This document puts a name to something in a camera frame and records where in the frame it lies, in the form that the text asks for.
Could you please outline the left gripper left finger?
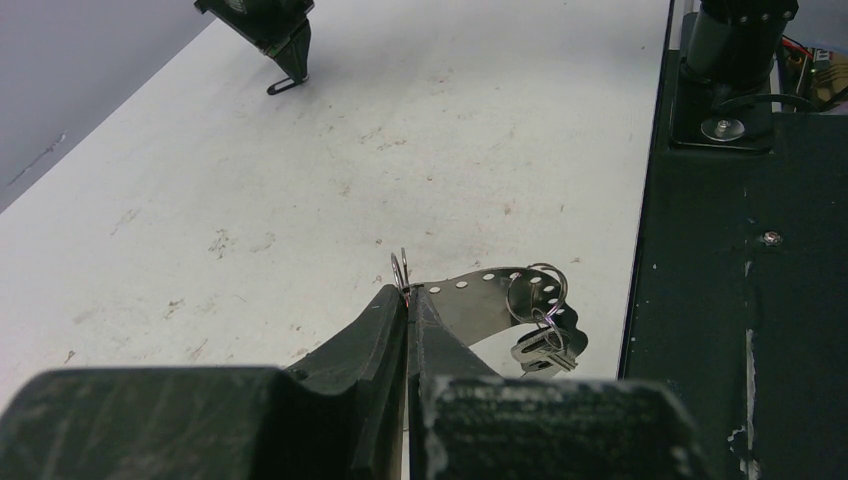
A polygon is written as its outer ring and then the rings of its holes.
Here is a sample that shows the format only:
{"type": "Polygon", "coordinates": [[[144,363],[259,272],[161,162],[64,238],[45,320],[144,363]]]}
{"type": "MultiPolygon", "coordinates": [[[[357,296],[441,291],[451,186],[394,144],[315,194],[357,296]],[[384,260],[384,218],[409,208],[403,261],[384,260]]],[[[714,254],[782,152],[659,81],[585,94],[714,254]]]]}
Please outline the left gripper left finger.
{"type": "Polygon", "coordinates": [[[350,325],[286,369],[290,478],[400,477],[406,340],[406,302],[386,285],[350,325]]]}

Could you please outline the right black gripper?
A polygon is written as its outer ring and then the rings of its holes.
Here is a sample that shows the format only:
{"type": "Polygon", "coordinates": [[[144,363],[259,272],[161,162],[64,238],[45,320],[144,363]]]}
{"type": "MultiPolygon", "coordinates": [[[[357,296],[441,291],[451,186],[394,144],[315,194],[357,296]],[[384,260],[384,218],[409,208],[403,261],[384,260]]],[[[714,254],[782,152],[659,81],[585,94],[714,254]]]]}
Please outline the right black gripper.
{"type": "Polygon", "coordinates": [[[286,77],[309,78],[308,55],[312,0],[197,0],[201,14],[211,14],[266,53],[286,77]]]}

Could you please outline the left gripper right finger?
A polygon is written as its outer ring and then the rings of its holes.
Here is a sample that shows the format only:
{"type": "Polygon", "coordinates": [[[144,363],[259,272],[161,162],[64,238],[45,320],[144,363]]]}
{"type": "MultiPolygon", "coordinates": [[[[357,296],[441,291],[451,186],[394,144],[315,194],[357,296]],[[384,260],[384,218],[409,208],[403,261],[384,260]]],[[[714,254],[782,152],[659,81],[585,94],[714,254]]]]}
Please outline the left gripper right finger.
{"type": "Polygon", "coordinates": [[[410,477],[470,479],[485,430],[473,390],[499,376],[451,333],[423,286],[410,293],[407,357],[410,477]]]}

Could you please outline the key with black tag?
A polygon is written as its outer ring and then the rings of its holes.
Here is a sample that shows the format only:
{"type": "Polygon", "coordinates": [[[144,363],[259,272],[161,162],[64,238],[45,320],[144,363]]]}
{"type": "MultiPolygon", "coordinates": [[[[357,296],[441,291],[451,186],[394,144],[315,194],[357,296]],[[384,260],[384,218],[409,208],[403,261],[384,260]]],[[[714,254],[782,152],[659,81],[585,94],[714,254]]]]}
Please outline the key with black tag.
{"type": "Polygon", "coordinates": [[[510,349],[524,374],[571,372],[576,356],[568,348],[571,336],[558,328],[542,328],[519,338],[510,349]]]}
{"type": "Polygon", "coordinates": [[[288,78],[280,80],[276,83],[271,84],[266,89],[266,93],[269,96],[278,95],[278,94],[284,93],[288,90],[291,90],[293,88],[296,88],[296,87],[298,87],[298,86],[300,86],[304,83],[305,83],[304,79],[296,79],[296,78],[288,77],[288,78]]]}

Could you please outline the grey key holder with rings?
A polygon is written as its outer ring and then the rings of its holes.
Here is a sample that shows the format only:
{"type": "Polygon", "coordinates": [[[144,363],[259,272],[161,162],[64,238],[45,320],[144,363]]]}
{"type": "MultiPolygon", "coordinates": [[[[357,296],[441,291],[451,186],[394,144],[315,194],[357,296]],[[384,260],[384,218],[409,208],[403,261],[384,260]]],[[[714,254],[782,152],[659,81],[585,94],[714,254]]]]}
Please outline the grey key holder with rings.
{"type": "Polygon", "coordinates": [[[577,327],[577,313],[566,302],[569,285],[550,263],[476,270],[440,281],[413,283],[405,252],[391,255],[397,287],[406,295],[428,289],[447,328],[493,368],[509,376],[552,378],[559,373],[524,374],[510,349],[525,334],[558,328],[571,336],[568,350],[578,357],[588,346],[577,327]]]}

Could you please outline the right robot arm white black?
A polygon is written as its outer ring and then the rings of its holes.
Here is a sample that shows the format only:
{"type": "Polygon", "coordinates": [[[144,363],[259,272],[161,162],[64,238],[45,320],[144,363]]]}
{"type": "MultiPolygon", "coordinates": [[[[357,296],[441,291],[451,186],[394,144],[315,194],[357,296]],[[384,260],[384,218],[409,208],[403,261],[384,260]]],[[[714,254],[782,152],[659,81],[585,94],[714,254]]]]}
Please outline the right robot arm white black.
{"type": "MultiPolygon", "coordinates": [[[[312,1],[196,1],[265,56],[287,77],[268,89],[275,95],[308,79],[312,1]]],[[[766,79],[796,1],[703,1],[689,37],[684,72],[695,82],[749,89],[766,79]]]]}

